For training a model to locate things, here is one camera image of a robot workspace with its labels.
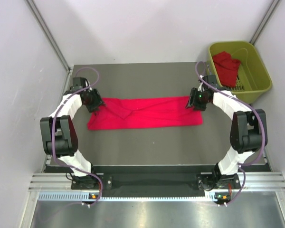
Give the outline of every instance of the white wall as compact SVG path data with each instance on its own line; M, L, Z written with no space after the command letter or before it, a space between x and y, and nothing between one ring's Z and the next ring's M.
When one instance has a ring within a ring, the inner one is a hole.
M39 120L66 72L23 0L0 0L0 228L16 227L45 154Z
M35 0L69 65L205 60L250 40L271 0Z
M255 106L266 111L268 153L274 167L285 178L285 0L276 9L256 48L271 76L273 88Z

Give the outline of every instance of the yellow basket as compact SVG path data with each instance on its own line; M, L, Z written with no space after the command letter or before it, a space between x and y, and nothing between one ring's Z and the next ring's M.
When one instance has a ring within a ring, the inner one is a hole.
M232 58L241 61L236 87L227 87L238 99L251 104L271 88L272 82L260 55L255 47L246 41L218 42L209 47L210 70L212 74L216 75L220 86L222 85L214 67L212 56L223 51L228 52Z

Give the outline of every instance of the metal corner post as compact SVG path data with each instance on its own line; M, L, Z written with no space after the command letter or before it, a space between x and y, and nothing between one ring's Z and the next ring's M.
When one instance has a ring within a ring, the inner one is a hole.
M265 26L267 25L269 19L271 18L271 16L273 15L274 11L276 10L276 8L278 7L278 4L281 2L281 0L273 0L266 12L266 14L264 15L263 19L261 20L260 24L258 25L256 31L254 32L250 43L255 45L256 41L258 40L258 38L260 37L261 33L263 32Z
M36 4L34 3L33 0L24 0L29 9L31 10L31 12L33 13L35 19L37 20L38 24L40 25L43 33L45 34L46 38L48 39L50 45L52 46L52 48L54 49L55 53L57 54L61 64L63 65L63 67L66 69L67 72L70 71L70 66L68 65L66 59L64 58L62 52L60 51L54 37L52 36L50 30L48 29L47 24L45 23L43 17L41 16Z

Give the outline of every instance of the cable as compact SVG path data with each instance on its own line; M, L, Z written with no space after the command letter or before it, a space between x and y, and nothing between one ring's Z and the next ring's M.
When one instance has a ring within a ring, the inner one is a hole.
M195 64L195 73L197 74L199 80L200 80L202 83L204 83L205 85L207 85L209 88L211 88L213 91L218 92L218 93L220 93L220 94L223 94L224 96L229 97L229 98L231 98L231 99L233 99L233 100L235 100L235 101L237 101L237 102L240 102L241 104L243 104L243 105L245 105L246 107L250 108L251 111L254 113L254 115L256 116L256 118L257 118L257 120L258 120L260 129L261 129L261 134L262 134L261 149L260 149L260 151L259 151L258 156L257 156L253 161L251 161L251 162L248 162L248 163L238 163L238 164L239 164L239 168L238 168L238 169L243 172L244 180L243 180L242 186L240 187L239 191L236 193L236 195L234 196L234 198L231 199L228 203L225 204L225 205L227 206L227 205L229 205L230 203L234 202L234 201L236 200L236 198L238 198L238 196L239 196L240 193L242 192L242 190L243 190L243 188L244 188L244 185L245 185L245 183L246 183L246 173L245 173L245 171L244 171L241 167L242 167L242 166L249 166L249 165L252 165L252 164L254 164L254 163L257 163L257 162L261 159L261 157L262 157L262 155L263 155L263 152L264 152L264 148L265 148L265 130L264 130L264 126L263 126L261 117L259 116L259 114L256 112L256 110L255 110L253 107L251 107L250 105L248 105L248 104L245 103L244 101L241 101L241 100L235 98L234 96L233 96L233 97L228 96L227 94L221 92L221 91L218 90L217 88L215 88L215 87L213 87L212 85L210 85L209 83L207 83L207 82L202 78L202 76L201 76L201 75L199 74L199 72L198 72L198 65L199 65L200 63L203 63L204 66L206 65L205 62L203 62L203 61L200 61L200 62L198 62L198 63Z
M213 91L218 92L218 93L220 93L220 94L223 94L224 96L229 97L229 98L231 98L231 99L233 99L233 100L235 100L235 101L237 101L237 102L240 102L241 104L245 105L246 107L248 107L249 109L251 109L251 111L252 111L252 112L254 113L254 115L256 116L256 118L257 118L257 120L258 120L258 123L259 123L259 125L260 125L261 134L262 134L262 143L261 143L260 152L259 152L258 156L257 156L253 161L248 162L248 163L239 163L239 164L242 165L242 166L249 166L249 165L252 165L252 164L254 164L254 163L257 163L257 162L261 159L261 157L262 157L262 155L263 155L263 153L264 153L264 148L265 148L265 130L264 130L264 126L263 126L261 117L259 116L259 114L256 112L256 110L255 110L253 107L251 107L250 105L248 105L248 104L245 103L244 101L241 101L241 100L237 99L237 98L234 97L234 96L233 96L233 97L230 97L230 96L228 96L227 94L223 93L222 91L216 89L215 87L213 87L213 86L210 85L209 83L207 83L207 82L200 76L200 74L199 74L199 72L198 72L198 65L199 65L200 63L203 63L203 64L205 65L205 63L204 63L203 61L200 61L200 62L196 63L196 64L195 64L195 73L197 74L199 80L200 80L202 83L204 83L205 85L207 85L207 86L208 86L209 88L211 88Z
M85 88L79 89L79 90L77 90L76 92L72 93L72 94L63 102L63 104L60 105L60 107L58 108L58 110L57 110L57 112L55 113L54 118L53 118L53 125L52 125L52 145L55 145L56 119L57 119L57 116L58 116L59 112L61 111L62 107L68 102L68 100L69 100L71 97L73 97L74 95L79 94L79 93L81 93L81 92L83 92L83 91L85 91L85 90L87 90L87 89L89 89L89 88L92 88L92 87L98 82L98 80L99 80L99 77L100 77L99 72L98 72L96 69L94 69L94 68L92 68L92 67L88 67L88 66L79 69L79 70L76 72L75 77L78 75L79 72L81 72L82 70L85 70L85 69L91 69L91 70L93 70L93 71L97 74L97 79L96 79L95 82L92 83L91 85L89 85L89 86L87 86L87 87L85 87ZM60 166L62 166L62 167L69 167L69 168L76 169L77 171L82 172L82 173L84 173L84 174L86 174L86 175L90 175L90 176L96 178L96 179L99 181L99 183L100 183L100 191L99 191L98 197L96 198L96 201L95 201L93 204L91 204L91 206L94 205L95 203L97 203L98 200L99 200L100 197L101 197L102 190L103 190L103 183L102 183L101 179L100 179L98 176L96 176L95 174L93 174L93 173L86 172L86 171L81 170L81 169L79 169L79 168L77 168L77 167L75 167L75 166L72 166L72 165L65 165L65 164L59 162L59 160L57 159L57 156L56 156L56 149L55 149L55 146L52 147L52 155L53 155L54 161L55 161L58 165L60 165Z
M240 189L238 190L238 192L236 193L236 195L228 203L226 203L226 206L229 205L230 203L234 202L238 198L238 196L241 194L241 192L242 192L242 190L244 188L244 185L246 183L246 173L245 173L245 171L241 167L239 167L238 169L241 172L243 172L243 176L244 176L243 183L242 183L242 186L240 187Z
M92 68L92 67L89 67L89 66L83 67L83 68L79 69L79 70L75 73L75 77L77 77L77 75L78 75L79 72L81 72L81 71L83 71L83 70L86 70L86 69L93 70L93 71L97 74L97 79L96 79L95 82L92 83L91 85L89 85L89 86L87 86L87 87L85 87L85 88L79 89L79 90L77 90L76 92L72 93L72 94L63 102L63 104L61 104L61 105L59 106L59 108L57 109L57 111L56 111L56 113L55 113L55 115L54 115L54 117L53 117L53 125L52 125L52 145L55 145L56 119L57 119L57 116L58 116L59 112L61 111L62 107L69 101L69 99L70 99L71 97L73 97L74 95L79 94L79 93L81 93L81 92L83 92L83 91L85 91L85 90L87 90L87 89L92 88L92 87L93 87L94 85L96 85L96 83L99 81L99 77L100 77L99 72L98 72L96 69L94 69L94 68ZM95 199L95 201L94 201L92 204L90 204L90 207L91 207L91 206L94 206L94 205L99 201L99 199L101 198L101 195L102 195L103 183L102 183L101 179L100 179L98 176L96 176L95 174L93 174L93 173L86 172L86 171L81 170L81 169L79 169L79 168L77 168L77 167L75 167L75 166L72 166L72 165L66 165L66 164L64 164L64 163L61 163L61 162L58 160L57 156L56 156L56 149L55 149L55 146L52 147L52 156L53 156L53 159L54 159L54 161L56 162L57 165L62 166L62 167L69 167L69 168L76 169L77 171L82 172L82 173L84 173L84 174L86 174L86 175L90 175L90 176L92 176L92 177L94 177L94 178L96 178L96 179L98 180L98 182L99 182L99 184L100 184L100 187L99 187L99 194L98 194L97 198ZM56 214L58 214L59 212L61 212L61 211L64 210L65 208L67 208L68 206L71 206L71 205L74 205L74 204L81 204L81 202L73 202L73 203L69 203L69 204L65 205L63 208L61 208L60 210L56 211L53 215L51 215L51 216L50 216L48 219L46 219L46 220L41 219L39 214L38 214L38 218L39 218L39 220L40 220L42 223L46 223L46 222L48 222L49 220L51 220Z

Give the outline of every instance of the red towel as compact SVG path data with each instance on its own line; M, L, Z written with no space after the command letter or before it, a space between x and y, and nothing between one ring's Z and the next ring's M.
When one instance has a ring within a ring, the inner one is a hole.
M139 129L200 125L201 113L186 109L188 96L117 99L103 98L106 106L92 114L89 130Z
M212 56L212 59L221 84L223 86L235 87L241 61L232 59L231 55L225 51Z

